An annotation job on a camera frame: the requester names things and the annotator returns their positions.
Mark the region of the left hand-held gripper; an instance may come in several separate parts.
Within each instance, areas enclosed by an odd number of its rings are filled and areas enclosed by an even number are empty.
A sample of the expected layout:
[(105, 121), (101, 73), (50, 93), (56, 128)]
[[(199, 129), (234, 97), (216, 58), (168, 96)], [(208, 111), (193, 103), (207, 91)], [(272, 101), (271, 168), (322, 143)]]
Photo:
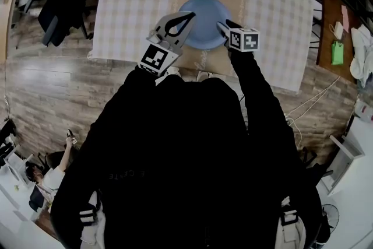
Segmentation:
[(146, 38), (147, 49), (140, 55), (138, 67), (161, 77), (182, 55), (182, 45), (189, 36), (196, 14), (179, 11), (163, 16)]

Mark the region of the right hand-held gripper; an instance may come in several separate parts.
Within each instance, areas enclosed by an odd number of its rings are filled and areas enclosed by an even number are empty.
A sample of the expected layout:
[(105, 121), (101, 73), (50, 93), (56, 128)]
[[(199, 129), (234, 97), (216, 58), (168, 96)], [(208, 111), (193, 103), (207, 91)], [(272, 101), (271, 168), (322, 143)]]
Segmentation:
[(224, 46), (240, 52), (254, 52), (260, 49), (260, 32), (254, 28), (242, 28), (230, 19), (226, 24), (216, 23), (217, 29), (225, 39)]

